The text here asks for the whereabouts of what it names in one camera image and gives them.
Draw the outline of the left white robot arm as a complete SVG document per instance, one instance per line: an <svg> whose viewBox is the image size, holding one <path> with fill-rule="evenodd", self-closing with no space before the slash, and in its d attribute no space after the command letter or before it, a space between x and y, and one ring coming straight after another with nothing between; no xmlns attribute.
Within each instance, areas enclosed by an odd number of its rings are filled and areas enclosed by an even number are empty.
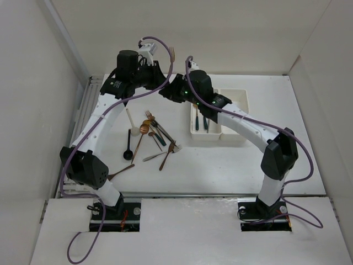
<svg viewBox="0 0 353 265"><path fill-rule="evenodd" d="M63 147L60 159L63 164L60 191L65 178L90 189L82 198L96 198L105 206L111 219L123 214L123 196L108 180L108 167L101 160L103 143L116 118L140 87L155 91L165 86L165 76L154 51L146 45L137 51L122 50L117 55L116 69L102 84L96 106L84 129L70 147Z"/></svg>

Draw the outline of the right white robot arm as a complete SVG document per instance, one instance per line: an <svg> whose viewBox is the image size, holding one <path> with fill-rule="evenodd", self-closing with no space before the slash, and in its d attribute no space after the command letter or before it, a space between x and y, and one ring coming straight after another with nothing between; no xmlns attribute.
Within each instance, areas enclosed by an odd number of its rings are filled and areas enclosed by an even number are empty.
<svg viewBox="0 0 353 265"><path fill-rule="evenodd" d="M162 78L160 83L163 87L159 94L164 98L195 103L203 116L234 130L263 153L260 167L264 179L255 210L264 218L273 214L285 178L298 159L296 142L289 136L292 131L254 122L229 98L215 92L210 76L203 70L191 71L189 77L178 74L172 81Z"/></svg>

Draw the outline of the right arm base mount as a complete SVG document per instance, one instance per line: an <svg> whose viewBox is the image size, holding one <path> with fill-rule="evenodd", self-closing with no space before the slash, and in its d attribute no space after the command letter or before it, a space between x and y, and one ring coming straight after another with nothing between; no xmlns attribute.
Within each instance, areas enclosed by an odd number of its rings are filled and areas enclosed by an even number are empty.
<svg viewBox="0 0 353 265"><path fill-rule="evenodd" d="M281 199L267 206L258 198L240 198L237 205L242 232L292 231L287 205Z"/></svg>

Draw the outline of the gold spoon green handle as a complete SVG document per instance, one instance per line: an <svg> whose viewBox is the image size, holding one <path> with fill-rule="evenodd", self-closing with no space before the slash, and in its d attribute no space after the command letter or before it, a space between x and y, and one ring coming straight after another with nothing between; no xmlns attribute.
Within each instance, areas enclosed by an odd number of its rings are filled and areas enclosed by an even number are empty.
<svg viewBox="0 0 353 265"><path fill-rule="evenodd" d="M194 108L195 108L195 111L196 111L196 114L195 114L195 130L198 131L199 130L199 116L198 116L198 107L196 104L194 104Z"/></svg>
<svg viewBox="0 0 353 265"><path fill-rule="evenodd" d="M206 118L205 116L203 117L203 124L204 124L204 130L206 133L209 133L209 128L210 128L210 120Z"/></svg>

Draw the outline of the white ceramic spoon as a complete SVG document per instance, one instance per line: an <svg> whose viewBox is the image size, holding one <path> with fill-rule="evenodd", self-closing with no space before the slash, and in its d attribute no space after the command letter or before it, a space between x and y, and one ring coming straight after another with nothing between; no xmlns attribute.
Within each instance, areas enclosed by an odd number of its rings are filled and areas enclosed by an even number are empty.
<svg viewBox="0 0 353 265"><path fill-rule="evenodd" d="M127 116L129 118L130 124L131 124L131 135L134 137L139 136L140 129L135 126L135 123L133 122L132 116L131 116L128 108L126 108L126 112L127 112Z"/></svg>

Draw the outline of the black ladle spoon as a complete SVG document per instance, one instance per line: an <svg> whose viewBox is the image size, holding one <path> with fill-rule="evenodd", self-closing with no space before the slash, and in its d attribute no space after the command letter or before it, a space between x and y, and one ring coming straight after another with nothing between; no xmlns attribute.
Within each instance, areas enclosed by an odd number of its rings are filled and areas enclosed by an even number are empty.
<svg viewBox="0 0 353 265"><path fill-rule="evenodd" d="M128 137L127 137L127 148L123 153L123 158L127 161L131 161L133 157L133 152L130 150L130 141L131 141L131 130L128 130Z"/></svg>

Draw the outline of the gold fork green handle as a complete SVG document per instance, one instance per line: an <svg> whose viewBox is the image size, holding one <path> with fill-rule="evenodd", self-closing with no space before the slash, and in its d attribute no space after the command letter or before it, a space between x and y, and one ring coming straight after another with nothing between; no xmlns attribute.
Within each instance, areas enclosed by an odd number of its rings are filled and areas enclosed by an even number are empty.
<svg viewBox="0 0 353 265"><path fill-rule="evenodd" d="M170 51L170 63L173 64L175 62L175 50L171 46L169 47L169 51Z"/></svg>

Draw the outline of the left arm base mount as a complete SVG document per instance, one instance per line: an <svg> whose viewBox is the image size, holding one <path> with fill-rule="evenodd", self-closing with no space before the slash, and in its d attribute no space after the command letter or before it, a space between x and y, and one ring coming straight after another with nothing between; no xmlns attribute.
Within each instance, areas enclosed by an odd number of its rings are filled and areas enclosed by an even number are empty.
<svg viewBox="0 0 353 265"><path fill-rule="evenodd" d="M139 232L142 203L140 198L124 198L119 208L106 206L101 232ZM103 206L95 200L88 205L91 211L89 231L98 232L103 217Z"/></svg>

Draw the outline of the copper round spoon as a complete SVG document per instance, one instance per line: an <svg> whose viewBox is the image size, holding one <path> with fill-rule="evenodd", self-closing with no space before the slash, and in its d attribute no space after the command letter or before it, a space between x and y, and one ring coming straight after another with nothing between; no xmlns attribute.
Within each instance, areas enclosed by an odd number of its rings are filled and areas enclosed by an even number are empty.
<svg viewBox="0 0 353 265"><path fill-rule="evenodd" d="M139 149L139 147L140 147L140 144L141 144L141 141L142 141L143 136L144 136L145 134L148 134L148 132L149 132L149 126L148 126L147 124L142 124L142 125L140 126L140 134L141 134L141 136L140 136L140 139L139 139L139 141L138 141L138 144L137 144L137 146L136 146L136 148L135 148L135 151L134 151L134 153L133 153L133 157L132 157L132 160L131 160L131 164L133 164L133 162L134 162L134 160L135 160L135 157L136 157L136 155L137 155L137 153L138 153L138 149Z"/></svg>

